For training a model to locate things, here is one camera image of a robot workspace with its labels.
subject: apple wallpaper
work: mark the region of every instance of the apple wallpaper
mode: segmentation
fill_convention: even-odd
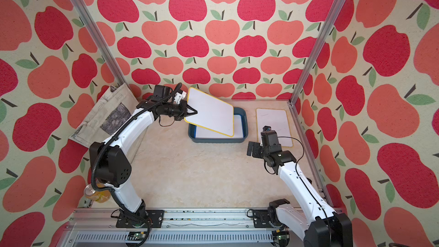
[[[317,168],[357,247],[439,246],[439,0],[348,5],[295,103]]]

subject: plastic tray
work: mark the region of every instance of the plastic tray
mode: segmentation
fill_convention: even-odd
[[[189,124],[189,129],[187,134],[189,135],[190,139],[192,139],[193,142],[196,143],[241,143],[244,142],[244,140],[249,135],[249,127],[247,125],[247,115],[245,114],[245,111],[243,108],[234,107],[233,108],[233,114],[239,114],[241,116],[242,120],[242,130],[244,137],[241,139],[196,139],[195,138],[195,129],[197,126],[193,124]]]

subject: wall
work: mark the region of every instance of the wall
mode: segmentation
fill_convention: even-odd
[[[330,61],[299,95],[301,123],[357,247],[434,246],[439,0],[348,1],[354,18],[327,37]]]
[[[95,0],[87,5],[95,21],[115,31],[110,50],[137,97],[149,96],[155,84],[183,82],[184,89],[195,86],[229,99],[288,99],[331,3]]]
[[[85,202],[68,136],[114,78],[69,0],[0,0],[0,22],[0,246],[52,247]]]

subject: white board with yellow border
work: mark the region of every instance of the white board with yellow border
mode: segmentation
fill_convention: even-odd
[[[234,135],[233,106],[229,103],[191,87],[187,92],[187,104],[198,112],[185,117],[187,123],[227,136]]]

